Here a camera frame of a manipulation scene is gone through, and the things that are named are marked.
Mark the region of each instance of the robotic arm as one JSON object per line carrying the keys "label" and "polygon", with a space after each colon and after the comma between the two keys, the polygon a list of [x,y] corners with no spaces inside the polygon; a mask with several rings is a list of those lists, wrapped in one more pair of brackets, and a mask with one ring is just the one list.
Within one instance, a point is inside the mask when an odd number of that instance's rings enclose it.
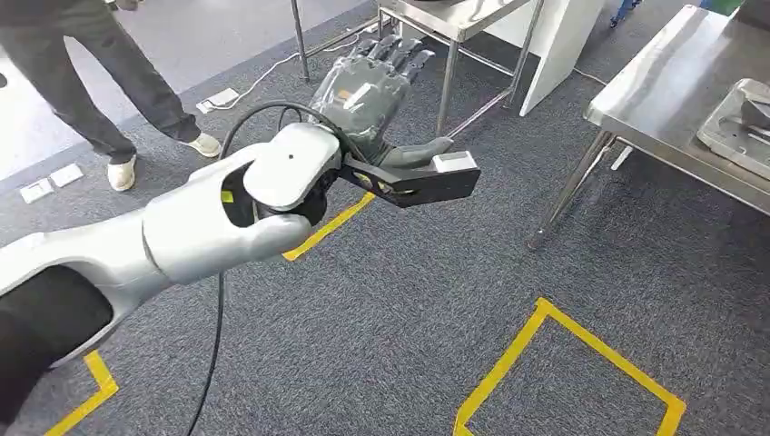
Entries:
{"label": "robotic arm", "polygon": [[[236,124],[219,162],[143,209],[0,249],[0,423],[13,421],[44,371],[95,349],[159,292],[298,247],[338,177],[399,207],[470,195],[479,168],[468,152],[441,154],[450,139],[383,140],[432,56],[419,46],[395,36],[364,41],[337,60],[310,108],[262,104]],[[245,119],[274,106],[311,120],[224,157]]]}

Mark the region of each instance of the gray carpet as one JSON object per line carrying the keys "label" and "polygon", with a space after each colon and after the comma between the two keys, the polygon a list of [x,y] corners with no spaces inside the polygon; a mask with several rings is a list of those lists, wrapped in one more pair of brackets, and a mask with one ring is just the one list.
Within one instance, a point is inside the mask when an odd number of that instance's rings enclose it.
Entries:
{"label": "gray carpet", "polygon": [[[610,78],[680,6],[647,0],[605,38],[603,18],[581,67]],[[371,13],[355,9],[312,38]],[[493,38],[472,43],[503,54]],[[192,104],[226,84],[243,88],[291,50],[280,45],[183,99]],[[253,99],[306,101],[331,60],[312,61],[311,85],[287,65]],[[442,66],[427,66],[390,131],[393,142],[429,139]],[[507,82],[467,60],[457,80],[454,122]],[[597,132],[580,115],[599,89],[573,74],[528,117],[496,109],[463,134],[458,148],[482,168],[468,199],[409,210],[375,201],[297,262],[229,272],[222,354],[198,434],[449,434],[458,407],[538,297],[682,399],[678,434],[768,434],[763,215],[632,154],[619,172],[597,171],[544,249],[524,247]],[[246,107],[201,123],[221,136]],[[270,137],[273,121],[250,124],[240,143]],[[0,243],[126,212],[205,164],[141,120],[125,129],[142,150],[137,189],[109,192],[104,163],[73,152],[84,180],[30,206],[14,192],[2,195]],[[330,215],[360,196],[337,183]],[[101,349],[121,390],[73,434],[181,434],[209,357],[214,297],[206,280],[171,289],[131,317]],[[44,432],[94,389],[81,362],[51,373],[11,433]],[[490,436],[654,434],[664,412],[652,393],[546,321],[469,428]]]}

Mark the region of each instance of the person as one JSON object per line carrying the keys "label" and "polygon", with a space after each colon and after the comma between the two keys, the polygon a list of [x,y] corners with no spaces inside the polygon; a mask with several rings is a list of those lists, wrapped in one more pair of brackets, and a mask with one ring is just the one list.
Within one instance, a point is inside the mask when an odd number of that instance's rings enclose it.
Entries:
{"label": "person", "polygon": [[[130,11],[139,5],[138,0],[116,3]],[[64,36],[96,57],[155,128],[203,156],[219,155],[220,143],[201,132],[194,115],[183,110],[179,97],[104,0],[0,0],[0,45],[54,113],[97,153],[109,156],[107,178],[115,191],[134,184],[136,147],[94,105],[74,70]]]}

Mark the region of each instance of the white sneaker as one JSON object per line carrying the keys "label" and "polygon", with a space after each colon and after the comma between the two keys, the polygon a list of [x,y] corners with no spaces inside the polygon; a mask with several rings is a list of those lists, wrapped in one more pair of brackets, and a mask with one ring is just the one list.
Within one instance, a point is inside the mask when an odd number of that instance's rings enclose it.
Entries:
{"label": "white sneaker", "polygon": [[219,141],[216,140],[213,136],[210,134],[204,134],[201,133],[200,136],[198,136],[198,139],[195,141],[192,141],[191,143],[183,143],[186,145],[191,146],[195,150],[198,151],[198,153],[206,156],[206,157],[217,157],[219,156],[219,152],[222,149],[222,145],[219,144]]}
{"label": "white sneaker", "polygon": [[136,155],[131,157],[131,160],[126,163],[116,163],[107,165],[107,179],[110,181],[110,186],[117,192],[131,189],[133,183],[136,181],[136,174],[133,171],[133,166],[136,164]]}

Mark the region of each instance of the yellow floor marking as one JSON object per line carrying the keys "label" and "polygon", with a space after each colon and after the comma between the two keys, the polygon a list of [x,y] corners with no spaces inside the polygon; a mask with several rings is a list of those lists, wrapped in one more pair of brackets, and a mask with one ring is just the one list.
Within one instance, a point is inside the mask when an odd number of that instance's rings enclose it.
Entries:
{"label": "yellow floor marking", "polygon": [[91,395],[88,400],[78,406],[72,413],[65,416],[63,420],[47,431],[45,436],[61,436],[67,433],[86,415],[96,410],[103,402],[118,392],[118,385],[115,383],[113,375],[110,374],[110,370],[104,365],[99,352],[94,350],[83,357],[83,360],[85,365],[88,366],[88,370],[91,371],[94,380],[96,380],[96,384],[99,385],[99,391]]}
{"label": "yellow floor marking", "polygon": [[345,224],[345,222],[348,221],[353,215],[360,212],[360,210],[363,209],[364,206],[369,204],[369,202],[372,200],[374,200],[373,193],[364,194],[363,198],[361,198],[358,203],[355,203],[353,206],[337,215],[333,220],[329,221],[326,225],[321,227],[318,232],[314,233],[310,238],[308,238],[308,240],[305,241],[302,245],[295,248],[294,250],[291,250],[290,252],[284,253],[283,257],[286,258],[287,261],[296,261],[297,258],[305,254],[305,252],[310,250],[312,247],[316,246],[323,240],[323,238],[327,237],[329,233],[337,230],[337,228]]}
{"label": "yellow floor marking", "polygon": [[538,298],[538,301],[535,304],[537,306],[535,312],[532,313],[532,316],[529,317],[527,323],[524,324],[524,327],[518,333],[516,339],[513,340],[508,349],[503,353],[500,360],[495,363],[492,371],[484,377],[484,380],[479,383],[479,386],[473,390],[470,396],[459,407],[457,419],[455,420],[454,432],[452,432],[454,436],[473,436],[473,433],[466,427],[470,417],[481,406],[481,403],[489,397],[502,378],[505,377],[521,352],[524,351],[524,347],[529,344],[532,337],[535,335],[535,332],[548,316],[567,328],[572,334],[585,342],[586,345],[596,350],[610,362],[614,363],[621,371],[625,372],[631,376],[632,379],[654,393],[657,398],[668,406],[666,415],[663,417],[660,427],[657,429],[657,436],[672,436],[676,432],[676,428],[679,426],[679,420],[685,413],[686,406],[684,401],[679,400],[674,394],[667,391],[648,375],[640,371],[633,363],[627,361],[615,350],[609,348],[599,340],[598,337],[581,327],[577,322],[572,321],[548,300]]}

